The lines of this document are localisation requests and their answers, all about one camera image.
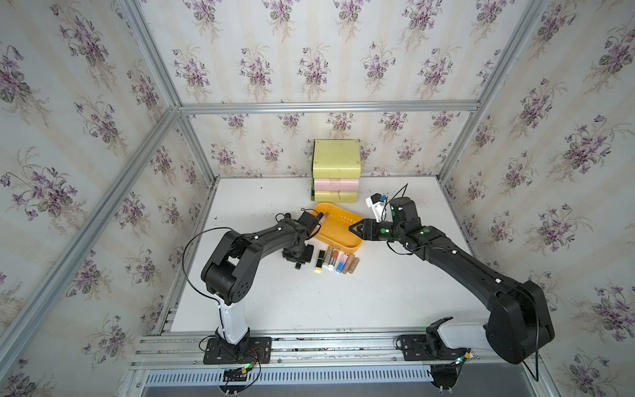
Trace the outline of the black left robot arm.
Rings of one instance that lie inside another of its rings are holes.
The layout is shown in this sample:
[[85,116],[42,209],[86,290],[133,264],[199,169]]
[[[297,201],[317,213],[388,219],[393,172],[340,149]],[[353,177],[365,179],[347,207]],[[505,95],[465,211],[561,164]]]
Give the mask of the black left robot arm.
[[293,219],[289,213],[276,225],[255,233],[230,229],[221,238],[201,272],[201,280],[213,298],[220,301],[221,341],[243,349],[249,339],[243,299],[250,291],[261,260],[278,251],[297,269],[310,262],[314,246],[308,240],[317,236],[322,213],[304,211]]

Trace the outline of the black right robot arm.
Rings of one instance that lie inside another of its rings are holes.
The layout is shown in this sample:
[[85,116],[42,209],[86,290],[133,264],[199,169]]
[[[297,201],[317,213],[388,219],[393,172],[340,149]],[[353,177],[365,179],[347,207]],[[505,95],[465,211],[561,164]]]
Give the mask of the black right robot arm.
[[478,349],[520,364],[554,339],[547,299],[535,282],[520,283],[502,275],[459,248],[440,229],[422,224],[415,202],[408,197],[382,202],[374,195],[371,206],[375,216],[350,226],[352,234],[364,241],[401,244],[406,254],[447,273],[489,311],[488,319],[461,323],[445,317],[428,326],[420,340],[428,357],[459,360]]

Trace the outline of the green pink drawer box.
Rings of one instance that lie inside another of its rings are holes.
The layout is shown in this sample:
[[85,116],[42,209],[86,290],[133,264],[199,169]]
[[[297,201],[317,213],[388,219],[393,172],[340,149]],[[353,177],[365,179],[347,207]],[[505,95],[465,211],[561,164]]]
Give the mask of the green pink drawer box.
[[312,159],[312,197],[318,203],[355,203],[361,177],[359,140],[317,139]]

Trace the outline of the brown lipstick tube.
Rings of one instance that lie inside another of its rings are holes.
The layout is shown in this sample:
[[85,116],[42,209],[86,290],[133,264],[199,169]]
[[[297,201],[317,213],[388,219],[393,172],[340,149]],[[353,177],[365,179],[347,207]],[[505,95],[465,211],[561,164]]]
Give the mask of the brown lipstick tube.
[[356,257],[356,258],[353,260],[353,262],[352,262],[351,266],[349,267],[349,269],[348,269],[347,273],[348,273],[348,274],[352,274],[352,273],[355,271],[355,269],[357,268],[357,266],[358,266],[359,262],[360,262],[360,258],[359,258],[359,257]]

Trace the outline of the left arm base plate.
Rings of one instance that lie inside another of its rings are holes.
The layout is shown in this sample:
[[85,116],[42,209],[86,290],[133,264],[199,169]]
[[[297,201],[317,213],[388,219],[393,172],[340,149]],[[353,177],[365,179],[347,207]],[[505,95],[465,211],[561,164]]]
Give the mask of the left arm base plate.
[[232,345],[220,336],[214,336],[208,339],[204,348],[203,364],[268,364],[272,342],[271,337],[246,336],[237,345]]

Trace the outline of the red white lipstick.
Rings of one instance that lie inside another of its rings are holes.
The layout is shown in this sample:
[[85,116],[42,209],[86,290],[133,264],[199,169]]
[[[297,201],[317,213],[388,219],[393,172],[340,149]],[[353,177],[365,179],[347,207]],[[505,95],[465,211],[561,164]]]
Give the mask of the red white lipstick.
[[334,249],[334,252],[333,252],[333,255],[332,255],[331,265],[327,267],[327,269],[329,269],[329,271],[334,271],[336,269],[337,264],[338,264],[339,254],[340,254],[340,252],[337,249]]

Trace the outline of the aluminium rail frame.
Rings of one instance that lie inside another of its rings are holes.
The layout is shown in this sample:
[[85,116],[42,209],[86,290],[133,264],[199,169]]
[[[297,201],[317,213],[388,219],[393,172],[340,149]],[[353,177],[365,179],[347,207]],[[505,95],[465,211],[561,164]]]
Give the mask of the aluminium rail frame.
[[[140,338],[132,364],[117,389],[119,396],[140,396],[152,386],[223,385],[223,370],[233,368],[221,357],[205,352],[211,330],[176,331],[173,319]],[[464,372],[453,386],[439,385],[441,367],[432,358],[410,360],[401,342],[422,329],[308,329],[261,330],[266,337],[264,357],[256,363],[247,384],[253,385],[353,385],[429,383],[441,396],[456,396],[466,384]]]

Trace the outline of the rose gold lipstick tube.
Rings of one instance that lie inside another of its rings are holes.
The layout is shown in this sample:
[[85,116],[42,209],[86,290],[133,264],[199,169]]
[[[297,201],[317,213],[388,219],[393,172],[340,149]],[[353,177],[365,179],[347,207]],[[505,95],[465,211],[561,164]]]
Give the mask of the rose gold lipstick tube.
[[352,267],[352,263],[355,260],[355,255],[354,254],[350,254],[347,257],[347,261],[345,262],[344,267],[342,268],[342,274],[347,274],[347,272],[350,270],[350,268]]

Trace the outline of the silver lipstick tube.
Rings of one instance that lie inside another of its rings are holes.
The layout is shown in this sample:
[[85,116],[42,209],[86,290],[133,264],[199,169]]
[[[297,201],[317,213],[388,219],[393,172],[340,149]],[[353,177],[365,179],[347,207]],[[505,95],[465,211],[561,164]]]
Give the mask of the silver lipstick tube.
[[332,246],[329,246],[327,248],[327,251],[324,257],[324,262],[323,262],[324,266],[331,265],[333,252],[334,252],[334,248]]

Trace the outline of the black gold square lipstick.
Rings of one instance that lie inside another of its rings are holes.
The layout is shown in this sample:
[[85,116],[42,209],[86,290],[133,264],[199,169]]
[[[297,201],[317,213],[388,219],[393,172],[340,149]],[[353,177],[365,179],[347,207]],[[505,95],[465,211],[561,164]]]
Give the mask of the black gold square lipstick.
[[315,265],[315,268],[314,268],[314,271],[316,271],[317,273],[321,273],[322,272],[322,265],[324,263],[325,256],[326,256],[326,252],[324,250],[320,250],[318,252],[317,261],[316,261],[316,265]]

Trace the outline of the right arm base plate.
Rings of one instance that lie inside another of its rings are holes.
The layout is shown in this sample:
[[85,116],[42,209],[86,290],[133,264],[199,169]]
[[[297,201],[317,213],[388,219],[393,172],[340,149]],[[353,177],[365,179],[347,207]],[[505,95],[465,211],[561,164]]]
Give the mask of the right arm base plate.
[[406,362],[463,362],[470,355],[469,349],[449,348],[433,333],[398,336],[395,347]]

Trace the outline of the blue lipstick tube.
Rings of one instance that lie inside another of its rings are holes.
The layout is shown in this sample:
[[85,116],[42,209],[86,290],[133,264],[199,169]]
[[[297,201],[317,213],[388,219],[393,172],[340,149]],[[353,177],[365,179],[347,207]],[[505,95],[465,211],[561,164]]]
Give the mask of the blue lipstick tube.
[[349,256],[346,253],[342,253],[342,255],[340,257],[340,260],[339,260],[339,263],[337,264],[337,268],[336,268],[336,272],[337,273],[342,273],[343,272],[343,270],[344,270],[344,268],[345,268],[345,266],[347,264],[348,258],[349,258]]

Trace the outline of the yellow storage tray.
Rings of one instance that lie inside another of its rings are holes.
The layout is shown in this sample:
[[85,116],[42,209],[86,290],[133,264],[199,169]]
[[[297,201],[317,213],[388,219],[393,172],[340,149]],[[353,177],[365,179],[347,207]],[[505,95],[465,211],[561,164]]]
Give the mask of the yellow storage tray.
[[317,240],[347,254],[361,247],[362,239],[349,231],[350,226],[362,220],[361,216],[332,203],[319,203],[314,210],[326,216],[315,237]]

